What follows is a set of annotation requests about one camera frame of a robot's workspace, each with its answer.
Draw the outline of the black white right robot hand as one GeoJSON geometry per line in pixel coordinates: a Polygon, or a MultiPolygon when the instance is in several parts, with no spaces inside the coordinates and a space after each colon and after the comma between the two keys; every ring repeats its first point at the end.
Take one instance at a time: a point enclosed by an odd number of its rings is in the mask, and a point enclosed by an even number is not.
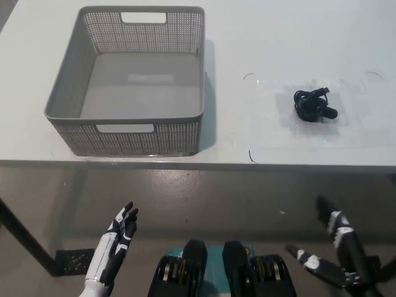
{"type": "Polygon", "coordinates": [[[366,252],[345,214],[325,196],[316,198],[318,219],[325,226],[339,265],[293,244],[286,250],[312,275],[339,288],[371,291],[376,281],[366,252]]]}

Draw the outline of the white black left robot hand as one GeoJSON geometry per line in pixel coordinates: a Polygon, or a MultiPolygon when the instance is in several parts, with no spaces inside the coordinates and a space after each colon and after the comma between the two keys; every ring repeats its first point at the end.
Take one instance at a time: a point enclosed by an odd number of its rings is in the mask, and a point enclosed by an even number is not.
{"type": "Polygon", "coordinates": [[[113,218],[93,254],[85,279],[110,286],[123,264],[137,230],[139,209],[129,202],[113,218]]]}

